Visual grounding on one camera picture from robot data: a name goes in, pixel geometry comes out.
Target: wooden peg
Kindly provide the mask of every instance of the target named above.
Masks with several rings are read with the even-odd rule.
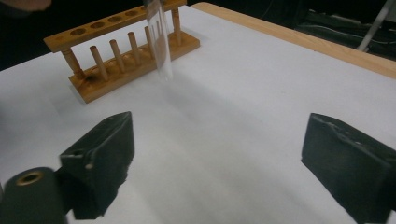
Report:
[[[154,51],[152,49],[152,41],[151,41],[151,37],[150,37],[149,27],[148,26],[145,27],[145,33],[146,33],[146,39],[148,40],[148,51],[149,51],[149,54],[150,54],[150,58],[154,59]]]
[[[178,8],[172,9],[172,22],[174,24],[177,45],[181,46],[181,28],[180,28],[180,17],[178,14]]]
[[[100,74],[101,74],[103,80],[108,81],[107,71],[106,71],[105,65],[103,64],[102,57],[99,54],[98,48],[96,46],[91,46],[90,50],[91,50],[93,58],[95,59],[96,65],[99,68],[99,71],[100,71]]]
[[[117,64],[120,67],[120,71],[122,73],[124,73],[125,72],[125,65],[124,65],[124,62],[122,60],[122,56],[121,56],[121,53],[120,53],[120,48],[117,45],[117,41],[115,39],[110,40],[110,46],[111,46],[111,49],[113,50],[114,56],[116,57]]]
[[[69,67],[73,70],[73,73],[77,79],[83,79],[85,77],[84,72],[82,71],[79,63],[77,61],[76,55],[73,53],[73,50],[66,49],[62,50],[62,55],[69,64]]]
[[[128,33],[129,42],[131,43],[132,53],[134,54],[134,61],[136,65],[140,65],[140,54],[139,48],[137,47],[136,37],[134,36],[134,32]]]

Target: wooden test tube rack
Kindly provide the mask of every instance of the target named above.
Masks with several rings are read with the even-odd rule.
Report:
[[[164,11],[172,11],[174,25],[174,32],[168,36],[171,60],[200,46],[200,41],[197,38],[182,32],[180,29],[178,8],[186,4],[187,0],[165,0],[163,2]],[[44,39],[53,53],[60,51],[63,54],[74,73],[69,79],[85,103],[114,91],[116,88],[157,68],[149,44],[149,29],[148,27],[145,29],[148,43],[140,47],[136,44],[134,33],[130,32],[128,37],[131,42],[131,50],[125,53],[120,53],[116,40],[110,40],[109,44],[115,57],[104,62],[96,46],[90,47],[96,66],[86,70],[81,69],[72,47],[97,36],[145,20],[146,17],[147,13],[144,7],[135,7]]]

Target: black object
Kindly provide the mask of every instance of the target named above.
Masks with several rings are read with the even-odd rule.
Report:
[[[11,178],[0,204],[0,223],[64,224],[102,216],[117,196],[134,157],[131,112],[102,120],[61,154],[62,167],[39,167]]]
[[[343,121],[311,114],[302,162],[357,223],[396,209],[396,152]]]

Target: white table surface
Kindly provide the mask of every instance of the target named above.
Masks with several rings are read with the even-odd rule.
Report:
[[[102,119],[134,116],[135,157],[104,217],[70,223],[355,223],[300,162],[310,113],[396,148],[396,80],[189,7],[182,29],[201,47],[85,104],[61,53],[0,72],[0,181],[58,169],[58,156]],[[146,21],[73,48],[82,68]],[[392,213],[389,223],[396,223]]]

